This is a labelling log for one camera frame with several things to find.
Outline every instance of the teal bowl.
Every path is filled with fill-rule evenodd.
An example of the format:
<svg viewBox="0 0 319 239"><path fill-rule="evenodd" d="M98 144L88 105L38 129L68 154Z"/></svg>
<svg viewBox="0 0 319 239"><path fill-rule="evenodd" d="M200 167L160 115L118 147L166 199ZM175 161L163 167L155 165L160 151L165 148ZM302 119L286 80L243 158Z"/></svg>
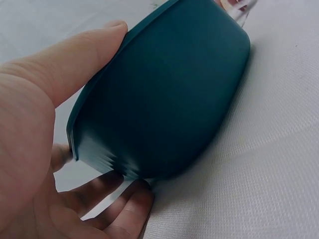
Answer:
<svg viewBox="0 0 319 239"><path fill-rule="evenodd" d="M128 179L180 173L222 123L250 53L212 0L170 0L128 32L68 121L76 160Z"/></svg>

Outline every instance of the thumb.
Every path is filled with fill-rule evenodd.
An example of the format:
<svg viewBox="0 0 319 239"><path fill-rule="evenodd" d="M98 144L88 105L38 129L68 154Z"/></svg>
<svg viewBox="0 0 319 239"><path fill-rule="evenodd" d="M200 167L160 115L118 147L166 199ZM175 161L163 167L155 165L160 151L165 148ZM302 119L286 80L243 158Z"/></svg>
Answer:
<svg viewBox="0 0 319 239"><path fill-rule="evenodd" d="M34 55L5 63L0 72L40 87L55 107L84 86L119 49L128 27L123 21L87 31Z"/></svg>

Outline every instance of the bowl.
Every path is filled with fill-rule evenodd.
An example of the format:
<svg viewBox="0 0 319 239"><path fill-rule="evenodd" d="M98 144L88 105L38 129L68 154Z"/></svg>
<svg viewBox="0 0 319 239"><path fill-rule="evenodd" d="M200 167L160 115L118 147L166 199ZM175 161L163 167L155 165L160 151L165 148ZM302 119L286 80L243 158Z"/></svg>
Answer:
<svg viewBox="0 0 319 239"><path fill-rule="evenodd" d="M83 88L67 124L75 159L127 179L182 172L213 140L249 53L212 0L167 1Z"/></svg>

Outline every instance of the hand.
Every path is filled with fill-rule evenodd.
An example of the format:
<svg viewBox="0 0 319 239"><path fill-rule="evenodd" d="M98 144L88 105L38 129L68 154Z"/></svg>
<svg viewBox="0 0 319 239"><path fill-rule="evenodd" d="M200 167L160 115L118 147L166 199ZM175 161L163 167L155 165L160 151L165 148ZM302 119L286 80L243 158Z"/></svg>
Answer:
<svg viewBox="0 0 319 239"><path fill-rule="evenodd" d="M72 158L53 145L55 108L77 92L118 50L121 21L85 32L0 66L0 238L136 239L153 195L136 181L96 218L82 221L123 177L110 172L58 193L53 172Z"/></svg>

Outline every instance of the white fabric surface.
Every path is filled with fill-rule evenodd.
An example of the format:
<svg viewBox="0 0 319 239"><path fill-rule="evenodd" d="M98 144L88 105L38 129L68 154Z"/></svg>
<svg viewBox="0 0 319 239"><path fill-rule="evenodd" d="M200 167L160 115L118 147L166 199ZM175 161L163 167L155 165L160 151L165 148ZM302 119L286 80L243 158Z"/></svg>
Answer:
<svg viewBox="0 0 319 239"><path fill-rule="evenodd" d="M252 57L218 134L183 175L155 187L145 239L319 237L319 2L259 0ZM135 25L150 0L0 0L0 62L113 18ZM75 101L57 110L55 141ZM81 163L60 190L97 173Z"/></svg>

